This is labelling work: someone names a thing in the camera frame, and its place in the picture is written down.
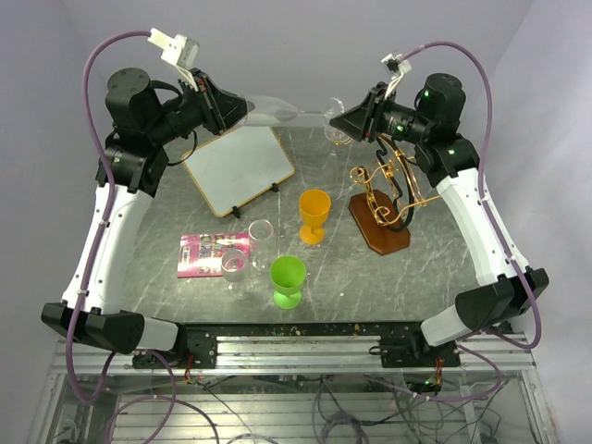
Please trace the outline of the clear middle wine glass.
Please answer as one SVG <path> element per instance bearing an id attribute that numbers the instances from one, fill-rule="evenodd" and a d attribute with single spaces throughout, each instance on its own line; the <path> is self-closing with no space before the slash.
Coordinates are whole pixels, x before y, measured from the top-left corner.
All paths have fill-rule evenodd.
<path id="1" fill-rule="evenodd" d="M 251 262 L 258 271 L 267 271 L 275 250 L 275 231 L 272 223 L 266 219 L 253 221 L 248 228 L 251 248 Z"/>

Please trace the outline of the aluminium mounting rail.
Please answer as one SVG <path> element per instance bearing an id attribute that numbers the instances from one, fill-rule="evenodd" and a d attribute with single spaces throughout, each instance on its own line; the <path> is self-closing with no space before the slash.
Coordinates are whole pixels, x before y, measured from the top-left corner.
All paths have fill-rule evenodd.
<path id="1" fill-rule="evenodd" d="M 163 356 L 177 371 L 199 375 L 452 372 L 535 368 L 530 351 L 495 336 L 431 347 L 417 322 L 188 324 L 179 352 Z"/>

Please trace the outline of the gold wine glass rack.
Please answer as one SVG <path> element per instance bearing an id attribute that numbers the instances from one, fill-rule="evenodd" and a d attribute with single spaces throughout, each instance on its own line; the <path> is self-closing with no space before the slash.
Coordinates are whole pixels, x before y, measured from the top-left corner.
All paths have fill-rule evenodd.
<path id="1" fill-rule="evenodd" d="M 376 142 L 374 164 L 350 171 L 352 183 L 362 191 L 351 197 L 349 211 L 369 250 L 384 256 L 410 246 L 409 226 L 416 210 L 439 196 L 421 192 L 414 158 L 392 138 L 381 134 Z"/>

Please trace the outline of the green plastic goblet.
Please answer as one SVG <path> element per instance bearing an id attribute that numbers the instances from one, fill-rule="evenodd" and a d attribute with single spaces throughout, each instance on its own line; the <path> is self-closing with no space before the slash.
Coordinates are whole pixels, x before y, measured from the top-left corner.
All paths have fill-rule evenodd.
<path id="1" fill-rule="evenodd" d="M 279 256 L 270 267 L 274 302 L 283 310 L 296 308 L 302 300 L 302 286 L 307 276 L 305 264 L 293 255 Z"/>

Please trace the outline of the clear small wine glass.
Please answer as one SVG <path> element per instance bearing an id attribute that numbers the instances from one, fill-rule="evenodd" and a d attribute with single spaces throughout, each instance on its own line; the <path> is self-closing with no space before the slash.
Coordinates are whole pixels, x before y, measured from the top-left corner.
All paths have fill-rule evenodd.
<path id="1" fill-rule="evenodd" d="M 239 122 L 244 127 L 280 127 L 293 122 L 312 122 L 327 126 L 330 119 L 345 111 L 344 103 L 337 97 L 329 98 L 320 110 L 302 110 L 283 99 L 267 96 L 247 96 L 248 112 Z"/>

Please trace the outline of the pink booklet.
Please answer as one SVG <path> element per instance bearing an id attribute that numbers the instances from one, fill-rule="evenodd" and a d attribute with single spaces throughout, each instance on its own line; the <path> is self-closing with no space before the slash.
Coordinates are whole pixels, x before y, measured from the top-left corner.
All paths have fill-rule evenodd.
<path id="1" fill-rule="evenodd" d="M 222 256 L 237 248 L 249 255 L 246 232 L 184 234 L 179 241 L 178 278 L 221 277 Z"/>

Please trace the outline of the clear tall wine glass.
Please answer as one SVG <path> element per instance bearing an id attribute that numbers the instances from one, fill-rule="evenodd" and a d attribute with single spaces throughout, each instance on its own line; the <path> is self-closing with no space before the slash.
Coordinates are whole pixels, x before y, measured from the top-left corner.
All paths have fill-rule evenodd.
<path id="1" fill-rule="evenodd" d="M 324 134 L 333 148 L 347 148 L 352 144 L 352 137 L 348 136 L 339 129 L 330 126 L 324 127 Z"/>

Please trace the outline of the clear front wine glass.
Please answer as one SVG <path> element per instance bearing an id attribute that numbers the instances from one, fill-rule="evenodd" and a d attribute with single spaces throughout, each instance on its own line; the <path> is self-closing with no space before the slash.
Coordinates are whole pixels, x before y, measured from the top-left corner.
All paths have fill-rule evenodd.
<path id="1" fill-rule="evenodd" d="M 253 293 L 253 277 L 248 256 L 238 249 L 224 252 L 221 262 L 222 277 L 228 290 L 237 300 L 246 300 Z"/>

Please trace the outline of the orange plastic goblet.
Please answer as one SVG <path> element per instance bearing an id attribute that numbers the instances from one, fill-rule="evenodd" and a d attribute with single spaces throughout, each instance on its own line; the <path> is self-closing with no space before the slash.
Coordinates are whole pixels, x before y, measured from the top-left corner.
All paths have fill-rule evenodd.
<path id="1" fill-rule="evenodd" d="M 319 244 L 325 237 L 323 224 L 327 221 L 331 208 L 329 195 L 319 189 L 310 189 L 302 193 L 299 199 L 299 211 L 302 219 L 301 240 L 310 245 Z"/>

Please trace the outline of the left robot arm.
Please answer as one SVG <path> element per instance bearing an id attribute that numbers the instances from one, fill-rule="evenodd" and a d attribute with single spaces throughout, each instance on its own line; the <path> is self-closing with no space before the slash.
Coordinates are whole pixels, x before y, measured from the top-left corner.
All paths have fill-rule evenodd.
<path id="1" fill-rule="evenodd" d="M 122 308 L 133 242 L 168 166 L 166 144 L 199 128 L 222 135 L 254 108 L 200 69 L 190 77 L 164 103 L 156 92 L 167 84 L 140 68 L 123 68 L 109 78 L 105 105 L 113 130 L 100 145 L 106 160 L 95 177 L 91 229 L 61 300 L 46 304 L 41 314 L 44 324 L 75 342 L 121 354 L 153 349 L 168 367 L 188 358 L 183 328 Z"/>

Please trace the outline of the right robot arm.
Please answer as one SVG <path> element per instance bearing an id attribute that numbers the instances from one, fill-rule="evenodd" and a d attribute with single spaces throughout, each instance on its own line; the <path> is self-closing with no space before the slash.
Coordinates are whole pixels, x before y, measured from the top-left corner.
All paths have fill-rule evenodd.
<path id="1" fill-rule="evenodd" d="M 458 131 L 466 94 L 456 77 L 429 75 L 412 107 L 399 105 L 392 85 L 372 88 L 357 106 L 328 121 L 358 142 L 384 136 L 408 142 L 414 162 L 448 206 L 471 255 L 478 286 L 458 294 L 454 304 L 426 319 L 409 341 L 409 358 L 431 364 L 440 345 L 526 312 L 539 315 L 537 298 L 549 285 L 545 269 L 534 269 L 505 228 L 481 171 L 484 155 Z"/>

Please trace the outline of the yellow framed whiteboard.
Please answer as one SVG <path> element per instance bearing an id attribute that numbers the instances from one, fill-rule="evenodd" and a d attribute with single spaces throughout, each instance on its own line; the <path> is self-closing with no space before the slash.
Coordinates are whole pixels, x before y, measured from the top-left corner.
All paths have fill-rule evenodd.
<path id="1" fill-rule="evenodd" d="M 233 213 L 295 173 L 269 127 L 233 129 L 198 146 L 184 165 L 217 217 Z"/>

